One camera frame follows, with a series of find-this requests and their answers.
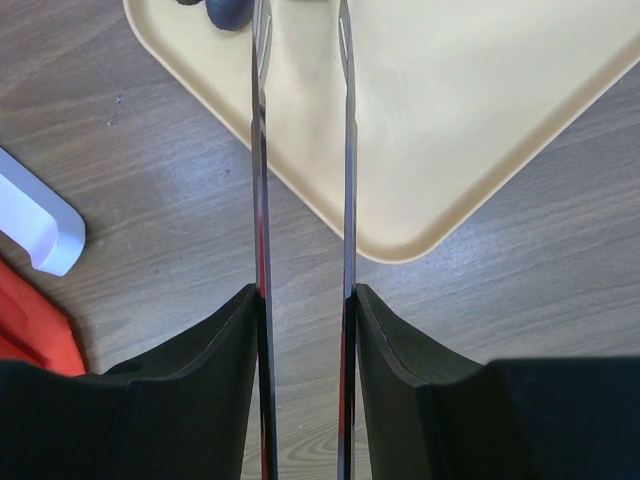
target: tabletop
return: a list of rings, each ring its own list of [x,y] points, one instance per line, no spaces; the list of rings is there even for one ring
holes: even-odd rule
[[[254,279],[250,154],[137,43],[117,0],[0,4],[0,145],[71,203],[63,278],[2,258],[104,371]],[[359,259],[406,320],[478,361],[640,350],[640,66],[425,257]],[[270,178],[281,477],[335,477],[342,243]],[[259,478],[257,403],[244,477]],[[370,478],[362,405],[357,476]]]

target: black object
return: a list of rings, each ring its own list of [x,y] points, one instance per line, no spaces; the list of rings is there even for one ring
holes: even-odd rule
[[[209,19],[220,30],[240,30],[253,13],[253,0],[205,0],[205,5]]]
[[[374,480],[640,478],[640,359],[468,360],[358,285]]]
[[[0,362],[6,479],[239,479],[256,362],[256,289],[104,375]]]

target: wooden table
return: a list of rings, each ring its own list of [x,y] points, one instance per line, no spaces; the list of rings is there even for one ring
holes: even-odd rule
[[[2,257],[77,326],[102,371],[253,281],[249,152],[137,43],[119,1],[0,4],[0,144],[75,206],[64,278]],[[407,320],[484,361],[640,350],[640,68],[431,254],[360,260]],[[342,246],[271,179],[283,479],[335,478]],[[258,478],[257,410],[246,478]],[[370,478],[358,410],[358,478]]]

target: beige tray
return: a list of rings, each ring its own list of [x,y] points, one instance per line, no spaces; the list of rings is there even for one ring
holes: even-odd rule
[[[272,0],[270,168],[342,230],[337,0]],[[249,145],[250,32],[204,4],[124,0],[138,39]],[[640,57],[638,0],[351,0],[358,247],[423,255]]]

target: red object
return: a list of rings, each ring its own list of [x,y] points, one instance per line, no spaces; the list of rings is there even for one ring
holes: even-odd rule
[[[67,318],[0,260],[0,359],[86,373]]]

